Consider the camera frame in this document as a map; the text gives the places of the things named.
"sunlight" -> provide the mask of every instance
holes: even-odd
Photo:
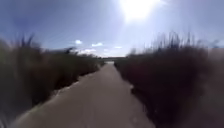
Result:
[[[120,0],[127,22],[146,18],[161,0]]]

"shrub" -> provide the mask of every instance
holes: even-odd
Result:
[[[13,47],[16,69],[33,106],[46,101],[53,90],[70,86],[79,76],[98,70],[97,57],[70,50],[43,50],[31,39],[23,39]]]
[[[200,94],[198,82],[209,64],[206,50],[198,45],[176,37],[162,44],[116,60],[115,67],[133,84],[132,94],[145,105],[148,118],[167,128],[194,104]]]

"dry grass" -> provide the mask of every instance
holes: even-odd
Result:
[[[119,59],[115,66],[133,84],[132,93],[146,106],[148,118],[158,128],[171,128],[201,94],[198,83],[209,63],[207,51],[198,45],[176,37],[162,44]]]

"asphalt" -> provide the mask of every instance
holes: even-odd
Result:
[[[11,128],[154,128],[112,64],[83,77]]]

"tall grass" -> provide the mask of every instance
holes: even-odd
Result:
[[[11,47],[1,42],[1,121],[7,122],[3,117],[13,119],[24,110],[45,102],[54,90],[70,86],[79,76],[97,71],[103,63],[93,55],[42,49],[31,38],[19,40]]]
[[[206,49],[189,42],[171,37],[158,47],[115,61],[158,128],[171,128],[186,117],[201,94],[198,83],[209,72]]]

